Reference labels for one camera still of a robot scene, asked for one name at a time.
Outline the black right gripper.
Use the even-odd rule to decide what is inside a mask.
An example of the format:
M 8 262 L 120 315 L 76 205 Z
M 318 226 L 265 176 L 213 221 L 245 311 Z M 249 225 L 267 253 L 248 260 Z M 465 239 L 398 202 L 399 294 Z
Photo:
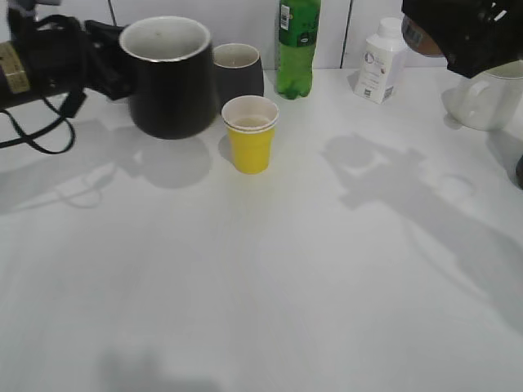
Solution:
M 521 1 L 403 1 L 401 11 L 466 78 L 522 59 Z

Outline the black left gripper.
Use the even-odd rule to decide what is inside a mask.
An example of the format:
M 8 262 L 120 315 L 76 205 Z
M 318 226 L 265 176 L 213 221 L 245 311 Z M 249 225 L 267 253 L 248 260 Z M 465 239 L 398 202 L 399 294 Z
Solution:
M 123 28 L 54 14 L 39 19 L 38 5 L 11 3 L 11 44 L 29 79 L 27 99 L 91 89 L 119 100 L 131 94 L 125 55 L 118 44 Z

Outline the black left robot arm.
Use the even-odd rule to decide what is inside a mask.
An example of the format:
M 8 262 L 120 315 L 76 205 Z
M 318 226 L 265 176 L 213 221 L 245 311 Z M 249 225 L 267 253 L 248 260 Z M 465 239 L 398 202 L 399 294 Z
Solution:
M 132 94 L 132 74 L 118 39 L 123 29 L 54 14 L 39 19 L 38 1 L 10 1 L 11 38 L 1 44 L 1 107 L 65 95 L 56 112 L 75 117 L 87 90 L 110 100 Z

